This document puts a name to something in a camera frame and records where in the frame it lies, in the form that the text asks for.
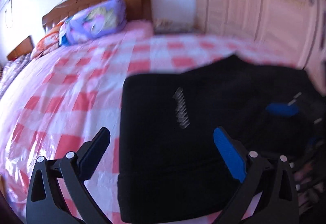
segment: floral pillowcase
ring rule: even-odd
[[[54,26],[35,46],[31,54],[31,60],[38,59],[59,48],[59,31],[68,17]]]

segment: pillow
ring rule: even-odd
[[[60,45],[73,45],[118,33],[126,26],[124,0],[107,0],[69,18],[60,29]]]
[[[32,51],[31,60],[38,59],[59,48],[59,31],[67,18],[60,21],[39,41]]]

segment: pink checkered bedsheet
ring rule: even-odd
[[[37,157],[62,158],[104,126],[110,130],[111,144],[85,185],[111,221],[122,223],[117,177],[125,78],[139,72],[187,71],[234,52],[252,63],[293,66],[281,53],[264,46],[200,35],[153,37],[114,45],[99,39],[32,61],[0,101],[0,170],[6,173],[9,197],[23,210]],[[61,186],[72,214],[79,216],[68,191]],[[216,216],[183,223],[210,224]]]

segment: wooden headboard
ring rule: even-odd
[[[28,36],[24,41],[22,41],[19,45],[16,46],[14,50],[11,51],[10,54],[7,55],[7,59],[9,61],[15,60],[17,57],[21,55],[28,54],[33,50],[33,42],[31,36]]]
[[[67,16],[73,16],[77,12],[96,5],[106,0],[67,0],[54,7],[42,19],[42,24],[47,32],[52,29],[59,21]],[[151,0],[125,0],[127,5],[127,20],[145,19],[152,21]]]

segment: wooden wardrobe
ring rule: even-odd
[[[318,0],[197,0],[196,26],[265,42],[304,66],[315,41],[318,8]]]

